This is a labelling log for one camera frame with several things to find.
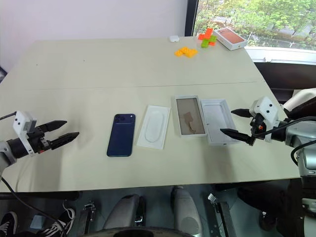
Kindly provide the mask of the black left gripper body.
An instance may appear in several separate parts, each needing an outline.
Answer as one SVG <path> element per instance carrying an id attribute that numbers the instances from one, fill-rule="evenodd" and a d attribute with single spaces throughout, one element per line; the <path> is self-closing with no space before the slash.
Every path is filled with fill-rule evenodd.
<path id="1" fill-rule="evenodd" d="M 28 141 L 34 153 L 40 154 L 52 148 L 51 142 L 45 139 L 45 133 L 49 131 L 52 131 L 52 126 L 50 124 L 42 124 L 27 133 Z"/>

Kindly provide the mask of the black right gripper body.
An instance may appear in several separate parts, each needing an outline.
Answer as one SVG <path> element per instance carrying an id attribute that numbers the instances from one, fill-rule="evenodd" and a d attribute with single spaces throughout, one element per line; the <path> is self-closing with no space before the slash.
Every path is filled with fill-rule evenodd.
<path id="1" fill-rule="evenodd" d="M 261 114 L 256 114 L 250 122 L 252 137 L 264 139 L 265 135 L 258 135 L 258 133 L 266 132 L 267 126 L 264 123 L 264 117 Z"/>

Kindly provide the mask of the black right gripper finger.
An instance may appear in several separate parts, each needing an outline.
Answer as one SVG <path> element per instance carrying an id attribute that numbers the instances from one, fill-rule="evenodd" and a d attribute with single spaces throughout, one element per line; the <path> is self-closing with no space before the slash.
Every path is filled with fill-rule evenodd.
<path id="1" fill-rule="evenodd" d="M 256 138 L 254 136 L 249 136 L 244 133 L 240 133 L 237 130 L 230 129 L 230 128 L 221 128 L 221 132 L 223 132 L 225 135 L 231 137 L 232 139 L 239 140 L 242 142 L 247 143 L 250 146 L 253 146 Z"/>
<path id="2" fill-rule="evenodd" d="M 253 115 L 250 113 L 249 109 L 235 109 L 231 111 L 232 114 L 243 118 L 251 118 Z"/>

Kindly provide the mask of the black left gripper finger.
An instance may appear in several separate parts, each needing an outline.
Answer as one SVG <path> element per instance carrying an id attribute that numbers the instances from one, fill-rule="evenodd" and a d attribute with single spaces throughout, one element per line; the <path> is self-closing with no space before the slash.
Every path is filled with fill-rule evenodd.
<path id="1" fill-rule="evenodd" d="M 50 148 L 52 150 L 55 150 L 59 147 L 62 147 L 72 142 L 73 140 L 75 140 L 78 137 L 78 135 L 79 135 L 79 132 L 71 132 L 71 133 L 64 134 L 58 137 L 57 139 L 50 141 Z"/>
<path id="2" fill-rule="evenodd" d="M 54 121 L 40 125 L 40 129 L 43 131 L 43 133 L 51 132 L 51 131 L 59 129 L 66 123 L 67 121 L 65 120 L 54 120 Z"/>

